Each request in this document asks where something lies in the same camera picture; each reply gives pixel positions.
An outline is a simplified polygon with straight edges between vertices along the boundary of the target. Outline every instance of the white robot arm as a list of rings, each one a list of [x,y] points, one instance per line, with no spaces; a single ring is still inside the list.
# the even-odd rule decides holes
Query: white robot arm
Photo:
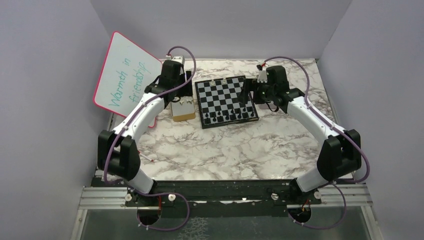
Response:
[[[156,94],[175,86],[175,84],[168,84],[166,81],[179,81],[181,83],[186,80],[183,64],[184,58],[182,58],[182,61],[175,61],[174,58],[165,61],[162,73],[158,77],[159,82],[154,82],[146,88],[145,94],[137,108],[121,124],[115,127],[113,131],[103,131],[99,135],[97,165],[100,169],[104,169],[106,154],[112,144],[111,139],[114,138],[115,133],[123,131],[118,141],[121,147],[120,152],[116,151],[112,154],[109,163],[109,172],[124,178],[131,187],[144,194],[151,192],[155,186],[155,181],[140,169],[140,158],[136,142],[146,132],[149,123],[155,119],[176,95],[172,94],[156,98],[145,105],[144,109],[137,113],[137,116],[133,118],[133,115],[139,107],[143,106],[149,99],[154,98]],[[346,131],[341,126],[329,120],[316,108],[315,110],[321,114],[321,117],[332,123],[332,126],[329,127],[313,114],[309,109],[313,108],[313,106],[306,106],[303,92],[297,88],[289,88],[284,67],[268,67],[266,70],[261,71],[261,73],[257,79],[246,79],[244,81],[243,89],[238,96],[238,100],[246,104],[249,99],[249,92],[253,92],[253,101],[255,104],[273,102],[283,112],[294,117],[305,126],[321,146],[316,167],[290,182],[290,196],[293,199],[304,197],[314,189],[361,167],[361,155],[359,152],[334,131],[334,129],[346,133],[347,136],[359,145],[360,136],[358,132],[355,130]],[[132,118],[131,124],[128,125],[128,121]]]

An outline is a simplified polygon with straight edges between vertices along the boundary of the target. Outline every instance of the marble table surface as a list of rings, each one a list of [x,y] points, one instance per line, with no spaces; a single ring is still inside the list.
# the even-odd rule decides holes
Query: marble table surface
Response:
[[[260,62],[197,60],[193,81],[253,77]],[[315,60],[300,62],[310,76],[310,101],[334,120]],[[305,74],[295,63],[283,60],[268,65],[283,65],[291,87],[306,89]],[[184,67],[191,69],[193,62]],[[172,120],[168,106],[158,115],[156,127],[138,141],[138,150],[154,159],[141,157],[141,169],[156,180],[254,180],[292,179],[315,166],[321,146],[305,127],[282,111],[258,106],[256,110],[258,121],[202,129],[197,104],[196,118],[181,122]],[[122,120],[114,116],[114,124]]]

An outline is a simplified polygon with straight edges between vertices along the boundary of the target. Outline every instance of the gray wall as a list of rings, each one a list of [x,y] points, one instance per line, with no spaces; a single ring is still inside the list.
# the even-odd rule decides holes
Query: gray wall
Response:
[[[184,45],[198,58],[318,58],[351,0],[91,0],[119,31],[164,58]]]
[[[340,122],[361,133],[386,240],[424,234],[423,13],[423,0],[353,0],[318,62]]]
[[[69,239],[108,114],[109,37],[86,0],[1,2],[0,238]]]

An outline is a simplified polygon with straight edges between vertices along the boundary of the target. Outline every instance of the whiteboard red border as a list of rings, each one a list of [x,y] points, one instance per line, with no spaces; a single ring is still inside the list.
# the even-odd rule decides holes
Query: whiteboard red border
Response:
[[[107,111],[109,111],[109,112],[112,112],[112,113],[114,113],[114,114],[117,114],[117,115],[122,116],[122,117],[124,117],[124,118],[125,118],[126,116],[124,116],[124,115],[122,115],[122,114],[120,114],[120,113],[117,113],[117,112],[115,112],[115,111],[112,111],[112,110],[110,110],[110,109],[107,109],[107,108],[106,108],[106,107],[104,107],[104,106],[100,106],[99,104],[97,104],[97,102],[96,102],[96,100],[95,100],[95,98],[96,98],[96,94],[97,94],[97,89],[99,88],[99,84],[100,84],[100,78],[102,77],[103,69],[105,68],[106,59],[108,58],[108,55],[109,55],[109,50],[111,49],[112,40],[114,39],[114,36],[115,36],[115,34],[117,34],[117,33],[118,33],[118,34],[120,34],[120,35],[122,35],[124,38],[128,39],[131,43],[135,44],[137,47],[141,48],[141,49],[142,49],[143,51],[145,51],[146,53],[150,54],[150,56],[152,56],[152,57],[154,57],[155,59],[157,59],[160,63],[162,63],[162,61],[161,61],[161,60],[159,60],[157,57],[153,56],[150,52],[146,51],[146,50],[145,50],[144,48],[142,48],[141,46],[139,46],[137,43],[135,43],[135,42],[131,41],[131,39],[129,39],[129,38],[128,38],[128,37],[126,37],[124,34],[120,33],[119,31],[114,31],[114,32],[112,33],[112,37],[110,38],[109,46],[107,47],[107,53],[106,53],[106,56],[104,57],[103,66],[101,67],[100,74],[98,75],[97,85],[95,86],[95,91],[94,91],[94,94],[93,94],[93,98],[92,98],[92,100],[93,100],[93,103],[94,103],[97,107],[102,108],[102,109],[104,109],[104,110],[107,110]]]

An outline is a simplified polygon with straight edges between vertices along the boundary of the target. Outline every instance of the purple cable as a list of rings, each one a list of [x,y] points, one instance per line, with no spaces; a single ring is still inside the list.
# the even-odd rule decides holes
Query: purple cable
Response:
[[[160,228],[160,227],[154,227],[154,226],[150,226],[150,225],[147,226],[147,225],[144,225],[142,223],[142,221],[140,220],[139,214],[137,214],[137,220],[138,220],[138,222],[140,223],[141,226],[146,227],[148,229],[153,229],[153,230],[158,230],[158,231],[164,231],[164,232],[171,232],[171,231],[175,231],[175,230],[183,227],[189,221],[189,217],[190,217],[190,205],[189,205],[189,201],[183,195],[181,195],[181,194],[179,194],[177,192],[162,192],[162,193],[155,193],[155,194],[145,194],[145,193],[142,193],[142,192],[140,192],[140,191],[138,191],[136,189],[134,191],[137,192],[138,194],[140,194],[142,196],[146,196],[146,197],[158,197],[158,196],[164,196],[164,195],[173,194],[173,195],[176,195],[176,196],[179,196],[180,198],[182,198],[182,200],[184,200],[184,202],[185,202],[185,205],[187,206],[187,215],[185,216],[184,221],[180,225],[178,225],[176,227],[172,227],[172,228]]]
[[[332,229],[332,228],[339,226],[346,217],[346,213],[348,212],[348,206],[346,204],[346,198],[345,198],[345,195],[343,194],[342,190],[338,186],[336,186],[335,184],[331,184],[331,185],[333,185],[340,192],[341,197],[343,198],[343,204],[344,204],[343,215],[341,216],[341,218],[336,223],[334,223],[333,225],[330,225],[330,226],[311,226],[311,225],[304,224],[304,223],[296,221],[292,217],[292,215],[290,215],[290,214],[288,214],[288,217],[291,218],[291,220],[293,220],[293,222],[295,224],[300,225],[300,226],[305,227],[305,228],[308,228],[308,229],[328,230],[328,229]]]
[[[323,121],[326,125],[328,125],[331,128],[332,127],[332,124],[330,122],[328,122],[324,117],[322,117],[319,114],[319,111],[318,110],[315,110],[315,107],[312,104],[310,104],[309,101],[308,101],[308,93],[309,93],[309,88],[311,86],[311,81],[309,79],[308,72],[306,72],[306,69],[300,64],[300,62],[298,62],[295,59],[293,59],[291,57],[288,57],[288,56],[273,56],[273,57],[270,57],[270,58],[264,60],[263,62],[266,63],[266,62],[268,62],[270,60],[273,60],[273,59],[287,59],[287,60],[290,60],[290,61],[294,62],[295,64],[297,64],[303,70],[303,72],[306,75],[306,90],[305,90],[305,96],[304,96],[305,104],[306,104],[306,106],[311,110],[311,112],[317,118],[319,118],[321,121]],[[366,173],[365,173],[365,175],[361,179],[358,179],[358,180],[354,180],[354,179],[352,179],[352,180],[346,180],[346,182],[353,183],[354,184],[354,183],[360,183],[360,182],[365,181],[368,178],[368,176],[370,175],[370,162],[368,161],[368,158],[365,155],[364,151],[362,151],[362,149],[350,137],[348,137],[343,131],[337,129],[336,127],[333,127],[332,129],[336,133],[338,133],[341,136],[343,136],[347,141],[349,141],[350,144],[352,144],[352,146],[361,154],[361,156],[363,157],[363,161],[365,162],[365,165],[366,165]]]
[[[150,98],[150,99],[148,99],[147,101],[145,101],[144,102],[144,104],[143,105],[141,105],[135,112],[134,112],[134,114],[129,118],[129,120],[128,120],[128,122],[124,125],[125,127],[128,127],[132,122],[133,122],[133,120],[134,120],[134,118],[136,118],[136,116],[141,112],[141,110],[143,110],[143,108],[147,105],[147,104],[149,104],[151,101],[153,101],[153,100],[155,100],[155,99],[157,99],[157,98],[160,98],[160,97],[162,97],[162,96],[164,96],[164,95],[166,95],[166,94],[169,94],[169,93],[172,93],[172,92],[174,92],[174,91],[177,91],[178,89],[180,89],[180,88],[182,88],[182,87],[184,87],[185,85],[187,85],[187,84],[191,84],[191,82],[192,82],[192,79],[193,79],[193,76],[195,75],[195,73],[196,73],[196,58],[195,58],[195,56],[193,55],[193,53],[188,49],[188,48],[186,48],[186,47],[184,47],[184,46],[174,46],[174,47],[171,47],[171,49],[169,49],[168,50],[168,53],[166,54],[167,56],[170,56],[170,53],[171,53],[171,51],[172,50],[174,50],[174,49],[183,49],[183,50],[186,50],[187,52],[188,52],[188,54],[190,54],[190,56],[191,56],[191,58],[193,59],[193,72],[192,72],[192,74],[191,74],[191,76],[183,83],[183,84],[181,84],[181,85],[179,85],[179,86],[177,86],[177,87],[174,87],[174,88],[172,88],[172,89],[170,89],[170,90],[167,90],[167,91],[164,91],[164,92],[162,92],[162,93],[159,93],[158,95],[156,95],[156,96],[154,96],[154,97],[152,97],[152,98]],[[115,147],[115,145],[117,144],[117,142],[118,142],[118,140],[119,140],[119,138],[120,138],[120,136],[122,135],[122,133],[125,131],[125,128],[123,127],[121,130],[120,130],[120,132],[118,133],[118,134],[116,134],[116,137],[115,137],[115,139],[113,140],[113,142],[112,142],[112,145],[110,146],[110,149],[109,149],[109,152],[107,153],[107,157],[106,157],[106,161],[105,161],[105,163],[104,163],[104,169],[103,169],[103,180],[104,180],[104,182],[106,183],[106,184],[115,184],[115,183],[117,183],[117,182],[120,182],[120,181],[122,181],[122,179],[117,179],[117,180],[114,180],[114,181],[108,181],[108,167],[109,167],[109,162],[111,161],[111,156],[112,156],[112,152],[114,151],[114,147]],[[162,196],[162,195],[169,195],[169,194],[174,194],[174,195],[176,195],[176,196],[179,196],[179,197],[181,197],[184,201],[185,201],[185,204],[187,205],[187,216],[185,217],[185,220],[184,220],[184,222],[182,223],[182,224],[180,224],[179,226],[177,226],[177,227],[173,227],[173,228],[157,228],[157,227],[150,227],[151,229],[154,229],[154,230],[159,230],[159,231],[174,231],[174,230],[177,230],[177,229],[179,229],[179,228],[181,228],[182,226],[184,226],[186,223],[187,223],[187,221],[189,220],[189,215],[190,215],[190,205],[189,205],[189,202],[187,201],[187,199],[183,196],[183,195],[181,195],[181,194],[179,194],[179,193],[177,193],[177,192],[172,192],[172,193],[170,193],[170,192],[168,192],[168,193],[156,193],[156,194],[146,194],[146,193],[142,193],[142,192],[140,192],[140,191],[138,191],[138,190],[136,190],[136,192],[138,193],[138,194],[140,194],[140,195],[143,195],[143,196],[147,196],[147,197],[157,197],[157,196]]]

